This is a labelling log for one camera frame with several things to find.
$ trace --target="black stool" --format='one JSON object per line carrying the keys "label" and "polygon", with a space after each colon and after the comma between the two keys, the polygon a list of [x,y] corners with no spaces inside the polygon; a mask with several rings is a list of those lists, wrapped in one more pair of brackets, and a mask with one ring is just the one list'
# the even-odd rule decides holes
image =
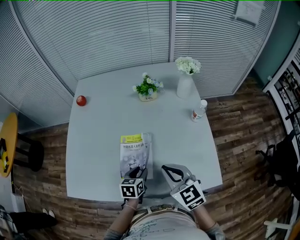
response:
{"label": "black stool", "polygon": [[15,148],[15,151],[21,153],[28,157],[28,162],[23,162],[18,159],[14,159],[14,164],[17,164],[22,167],[30,168],[32,171],[37,172],[42,168],[44,161],[44,147],[41,142],[31,140],[18,133],[18,139],[22,140],[25,143],[30,144],[29,151],[25,151],[18,147]]}

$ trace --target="chair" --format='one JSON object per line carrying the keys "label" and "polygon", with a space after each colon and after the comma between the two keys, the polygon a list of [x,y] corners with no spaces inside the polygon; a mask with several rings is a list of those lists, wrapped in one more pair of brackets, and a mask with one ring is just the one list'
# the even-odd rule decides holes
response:
{"label": "chair", "polygon": [[[255,176],[254,180],[260,180],[269,173],[269,187],[274,184],[279,187],[288,186],[296,199],[300,200],[300,168],[297,169],[298,159],[292,143],[294,137],[295,131],[293,130],[276,146],[268,146],[266,152],[260,150],[255,152],[264,156],[263,161],[259,165],[265,165],[268,162],[268,167],[261,176]],[[270,149],[273,149],[272,156],[269,155]]]}

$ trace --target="bottle cap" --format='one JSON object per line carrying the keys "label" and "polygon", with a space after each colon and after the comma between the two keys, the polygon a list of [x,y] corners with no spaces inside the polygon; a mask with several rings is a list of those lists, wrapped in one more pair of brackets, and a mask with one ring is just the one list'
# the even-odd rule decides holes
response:
{"label": "bottle cap", "polygon": [[206,106],[207,106],[207,101],[206,101],[206,100],[201,100],[201,105],[202,105],[203,107],[206,107]]}

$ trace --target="belt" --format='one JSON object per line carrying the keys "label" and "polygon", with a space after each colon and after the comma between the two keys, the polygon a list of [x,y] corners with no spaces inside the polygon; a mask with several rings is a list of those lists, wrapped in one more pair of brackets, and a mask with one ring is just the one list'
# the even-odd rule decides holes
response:
{"label": "belt", "polygon": [[192,214],[190,214],[188,211],[177,208],[173,205],[163,204],[163,205],[158,205],[158,206],[137,209],[137,211],[135,212],[135,215],[133,217],[133,221],[131,222],[131,226],[136,224],[137,222],[139,222],[142,218],[144,218],[146,216],[152,216],[152,215],[155,215],[155,213],[161,213],[161,212],[165,212],[165,211],[188,215],[195,221],[194,216]]}

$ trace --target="water bottle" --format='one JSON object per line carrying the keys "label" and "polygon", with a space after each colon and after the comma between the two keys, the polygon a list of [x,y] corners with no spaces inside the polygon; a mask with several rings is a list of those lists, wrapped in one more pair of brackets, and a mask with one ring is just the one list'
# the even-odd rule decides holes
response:
{"label": "water bottle", "polygon": [[200,106],[193,109],[192,121],[197,122],[205,114],[207,108],[207,101],[201,100]]}

